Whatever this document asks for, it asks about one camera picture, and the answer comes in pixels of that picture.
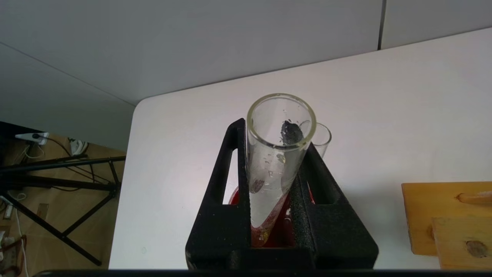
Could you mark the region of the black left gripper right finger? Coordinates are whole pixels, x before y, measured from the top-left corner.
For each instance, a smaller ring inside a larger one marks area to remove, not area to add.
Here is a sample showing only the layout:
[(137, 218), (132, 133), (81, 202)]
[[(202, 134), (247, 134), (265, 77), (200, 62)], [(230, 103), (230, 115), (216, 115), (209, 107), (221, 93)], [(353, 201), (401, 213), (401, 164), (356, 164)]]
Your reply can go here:
[(378, 246), (313, 145), (281, 204), (281, 270), (372, 269)]

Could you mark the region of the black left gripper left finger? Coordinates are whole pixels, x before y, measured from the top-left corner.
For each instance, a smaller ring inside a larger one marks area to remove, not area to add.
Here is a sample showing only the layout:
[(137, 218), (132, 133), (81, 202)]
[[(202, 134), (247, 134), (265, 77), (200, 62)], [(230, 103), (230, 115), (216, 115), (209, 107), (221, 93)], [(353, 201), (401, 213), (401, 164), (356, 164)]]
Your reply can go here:
[[(238, 152), (239, 200), (224, 205), (233, 151)], [(246, 122), (243, 118), (227, 128), (198, 214), (186, 243), (190, 270), (234, 268), (234, 251), (251, 246), (251, 202), (246, 173)]]

